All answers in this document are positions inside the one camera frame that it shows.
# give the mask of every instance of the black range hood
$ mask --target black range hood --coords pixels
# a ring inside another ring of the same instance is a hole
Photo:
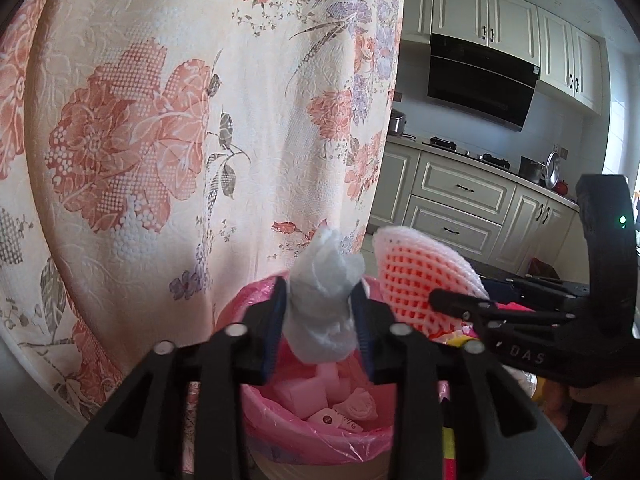
[[[430,98],[522,129],[540,67],[488,46],[431,35]]]

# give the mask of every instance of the floral curtain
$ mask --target floral curtain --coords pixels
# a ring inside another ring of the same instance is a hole
[[[323,224],[356,252],[402,0],[26,0],[0,40],[0,335],[89,418]]]

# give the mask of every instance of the countertop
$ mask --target countertop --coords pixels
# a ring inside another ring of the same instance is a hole
[[[451,160],[456,160],[458,162],[462,162],[463,164],[468,164],[473,166],[474,168],[478,168],[479,170],[487,171],[488,173],[493,173],[494,175],[501,176],[502,178],[506,178],[515,182],[516,184],[520,184],[521,186],[528,187],[533,191],[537,191],[540,194],[543,194],[549,197],[556,202],[559,202],[567,207],[570,207],[574,211],[580,211],[577,203],[569,200],[567,197],[560,196],[555,191],[551,191],[546,187],[538,186],[529,180],[526,180],[520,176],[517,176],[514,173],[510,173],[509,171],[504,171],[499,168],[494,168],[489,164],[485,164],[484,162],[480,162],[479,160],[475,160],[474,158],[469,158],[468,156],[460,155],[459,153],[449,152],[447,150],[443,150],[441,148],[434,148],[433,146],[429,146],[428,144],[423,144],[423,142],[429,142],[429,139],[425,137],[417,137],[415,140],[408,139],[406,137],[395,137],[395,136],[386,136],[387,142],[392,142],[394,144],[400,144],[402,146],[407,146],[409,148],[415,148],[417,150],[422,150],[424,152],[433,153],[434,155],[444,156],[446,158],[450,158]]]

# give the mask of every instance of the upper cabinet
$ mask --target upper cabinet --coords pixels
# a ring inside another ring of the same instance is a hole
[[[433,0],[433,34],[487,44],[487,0]]]
[[[597,114],[602,108],[600,44],[566,21],[538,9],[540,80],[571,95]]]
[[[429,43],[433,0],[404,0],[402,40]]]
[[[489,0],[489,46],[540,65],[538,10],[524,0]]]

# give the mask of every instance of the pink plastic bag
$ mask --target pink plastic bag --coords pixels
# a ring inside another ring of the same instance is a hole
[[[370,286],[370,297],[380,301],[378,282],[373,278],[366,280]],[[216,329],[242,320],[249,305],[269,298],[274,283],[275,276],[272,276],[244,287],[222,311]],[[365,430],[363,433],[314,426],[300,420],[275,401],[274,383],[290,378],[313,377],[316,370],[315,366],[298,361],[283,339],[270,383],[262,387],[242,386],[242,408],[249,446],[273,462],[307,465],[365,462],[391,450],[396,386],[374,386],[369,382],[357,352],[337,365],[341,377],[351,378],[352,388],[366,389],[376,402],[378,418],[358,422]]]

